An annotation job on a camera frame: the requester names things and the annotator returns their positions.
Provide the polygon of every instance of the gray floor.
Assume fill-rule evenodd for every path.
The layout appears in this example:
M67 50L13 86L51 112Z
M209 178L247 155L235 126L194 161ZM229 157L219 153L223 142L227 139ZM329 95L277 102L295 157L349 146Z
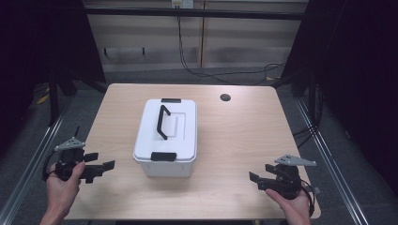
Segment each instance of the gray floor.
M257 71L263 67L249 68L208 68L206 73L220 73L231 71ZM260 85L270 85L277 79L281 71L274 70L268 73ZM200 84L228 84L213 78L200 78L190 74L185 69L164 69L152 71L114 72L107 73L109 83L200 83ZM230 83L250 85L262 81L265 73L238 74L218 76ZM59 128L50 148L70 138L75 129L80 126L78 137L84 140L94 121L103 94L84 84L77 83L79 91L67 111L61 127ZM284 85L277 89L284 113L291 127L292 133L306 127L303 117L299 112L297 97L293 97L290 86ZM49 122L49 102L41 105L32 103L26 113L21 126L21 132L7 153L0 159L0 207L3 207L17 186L19 178L23 175L26 165L40 144ZM378 173L363 158L360 149L354 142L348 140L344 128L336 116L328 108L327 102L323 111L320 131L325 138L330 153L340 167L345 181L358 199L364 215L369 224L398 224L398 202L389 187L380 178ZM306 136L297 138L297 144L304 141ZM315 160L318 166L307 168L311 183L322 190L317 195L322 215L313 220L313 224L355 224L355 220L347 210L346 203L339 189L333 181L327 164L322 158L313 139L303 144L299 149L303 158ZM46 208L46 187L41 181L40 170L35 171L34 178L29 186L22 204L19 207L12 224L38 223ZM278 224L279 220L265 220L265 224ZM87 221L67 221L65 224L87 224ZM115 221L94 221L92 224L115 224Z

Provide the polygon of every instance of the human hand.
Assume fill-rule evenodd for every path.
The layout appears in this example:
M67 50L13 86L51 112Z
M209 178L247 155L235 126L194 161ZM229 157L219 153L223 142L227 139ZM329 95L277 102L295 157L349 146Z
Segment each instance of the human hand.
M281 207L289 225L311 224L309 200L304 191L301 190L294 200L287 200L272 189L266 189L266 193Z
M54 172L47 179L48 206L40 225L61 224L79 192L80 176L84 171L85 163L81 162L73 168L68 181L62 181Z

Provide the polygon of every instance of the black handle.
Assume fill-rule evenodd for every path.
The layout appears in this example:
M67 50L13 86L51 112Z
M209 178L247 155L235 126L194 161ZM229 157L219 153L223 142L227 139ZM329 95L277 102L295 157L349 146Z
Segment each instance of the black handle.
M163 122L163 113L166 112L167 115L170 115L170 111L164 105L161 105L161 110L159 111L159 119L158 119L158 126L156 130L158 133L163 137L164 140L167 140L167 136L161 131L161 124Z

